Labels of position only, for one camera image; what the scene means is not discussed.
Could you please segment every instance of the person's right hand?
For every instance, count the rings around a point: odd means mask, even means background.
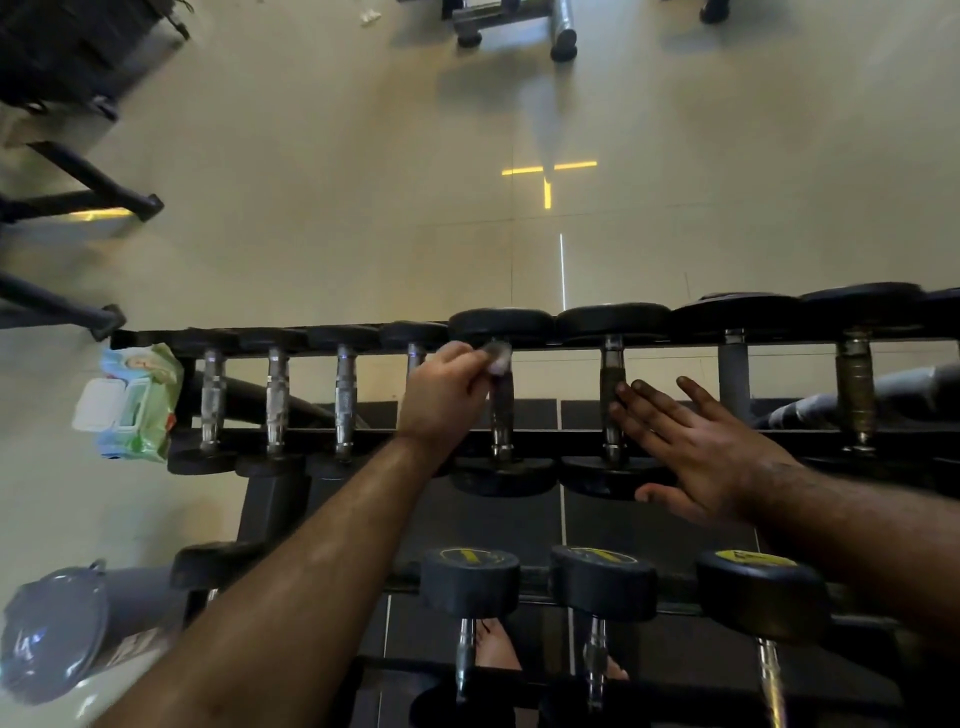
[[[800,467],[789,452],[740,422],[695,381],[681,376],[677,385],[699,414],[644,381],[617,385],[623,404],[612,404],[611,415],[680,480],[680,488],[647,483],[637,489],[637,500],[665,505],[689,521],[737,518],[742,516],[741,496],[757,469]]]

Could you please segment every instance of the white line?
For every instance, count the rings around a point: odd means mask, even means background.
[[[564,234],[560,233],[560,291],[561,291],[561,305],[566,311],[566,270],[564,269]]]

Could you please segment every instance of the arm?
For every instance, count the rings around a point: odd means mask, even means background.
[[[815,473],[696,382],[677,383],[699,414],[640,381],[620,385],[612,408],[680,479],[680,489],[644,485],[638,500],[694,521],[752,522],[921,633],[960,644],[960,503]]]
[[[396,437],[184,633],[97,728],[315,726],[420,492],[476,421],[489,357],[446,345],[407,382]]]

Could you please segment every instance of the metal pipe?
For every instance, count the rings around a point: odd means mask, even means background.
[[[623,359],[623,337],[605,337],[602,356],[600,422],[603,423],[604,457],[611,465],[620,465],[626,450],[623,447],[623,433],[620,431],[620,426],[610,416],[610,405],[617,401],[616,385],[627,378],[627,368]]]
[[[603,710],[603,693],[607,684],[607,623],[594,617],[590,622],[590,637],[584,646],[584,665],[587,668],[587,709],[591,713]]]
[[[290,359],[279,347],[270,347],[267,364],[267,454],[283,453],[290,411]]]
[[[457,642],[456,681],[457,703],[467,699],[467,676],[476,659],[476,620],[460,620],[460,639]]]
[[[876,394],[870,339],[864,331],[848,331],[836,348],[837,400],[843,428],[853,435],[852,449],[874,451]]]
[[[750,351],[742,328],[727,330],[724,343],[717,348],[717,370],[720,379],[720,403],[737,418],[749,423]]]
[[[777,646],[769,640],[756,642],[760,653],[760,686],[763,688],[771,728],[786,728],[786,702],[783,699]]]
[[[426,349],[420,344],[407,344],[407,378],[426,361]]]
[[[514,364],[507,362],[507,371],[492,378],[490,390],[490,429],[493,437],[493,459],[508,463],[514,459]]]
[[[345,344],[337,347],[337,386],[334,401],[338,460],[349,460],[353,455],[353,430],[357,403],[357,355]]]
[[[220,432],[227,412],[227,362],[216,349],[204,352],[204,386],[200,394],[200,423],[203,452],[220,447]]]
[[[558,50],[570,50],[577,44],[573,29],[573,5],[570,0],[554,0],[550,13],[550,39]]]

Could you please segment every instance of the foot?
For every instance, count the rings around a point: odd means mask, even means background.
[[[514,644],[499,619],[480,619],[477,622],[478,667],[499,667],[500,669],[520,669],[520,660],[516,658]],[[620,665],[607,659],[607,677],[611,680],[629,680],[630,675]]]

